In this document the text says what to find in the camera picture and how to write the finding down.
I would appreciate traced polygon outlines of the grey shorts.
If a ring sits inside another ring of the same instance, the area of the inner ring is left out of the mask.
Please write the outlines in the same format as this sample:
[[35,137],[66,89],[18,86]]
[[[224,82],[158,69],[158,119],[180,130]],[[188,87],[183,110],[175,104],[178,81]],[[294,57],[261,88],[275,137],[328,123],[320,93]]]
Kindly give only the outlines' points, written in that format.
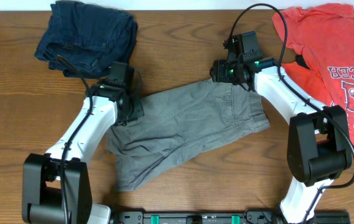
[[142,98],[144,116],[107,131],[116,188],[133,191],[202,152],[270,127],[257,93],[204,80]]

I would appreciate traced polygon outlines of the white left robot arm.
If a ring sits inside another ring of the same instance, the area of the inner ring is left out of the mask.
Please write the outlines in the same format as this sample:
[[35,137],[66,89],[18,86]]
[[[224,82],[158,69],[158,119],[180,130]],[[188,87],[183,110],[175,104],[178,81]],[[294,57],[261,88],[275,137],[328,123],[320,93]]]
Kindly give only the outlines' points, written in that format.
[[64,135],[23,164],[25,223],[109,223],[111,209],[93,202],[88,165],[105,132],[143,116],[139,96],[123,87],[93,85]]

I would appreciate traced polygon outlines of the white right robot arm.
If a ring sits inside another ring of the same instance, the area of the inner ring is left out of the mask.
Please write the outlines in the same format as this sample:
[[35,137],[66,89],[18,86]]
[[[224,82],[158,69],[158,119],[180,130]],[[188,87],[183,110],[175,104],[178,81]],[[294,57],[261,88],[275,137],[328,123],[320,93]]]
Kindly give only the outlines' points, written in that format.
[[210,76],[214,82],[232,83],[263,96],[289,125],[287,163],[293,178],[273,223],[346,220],[344,215],[318,217],[314,212],[327,189],[343,189],[354,183],[354,146],[345,110],[312,98],[273,58],[246,64],[215,60]]

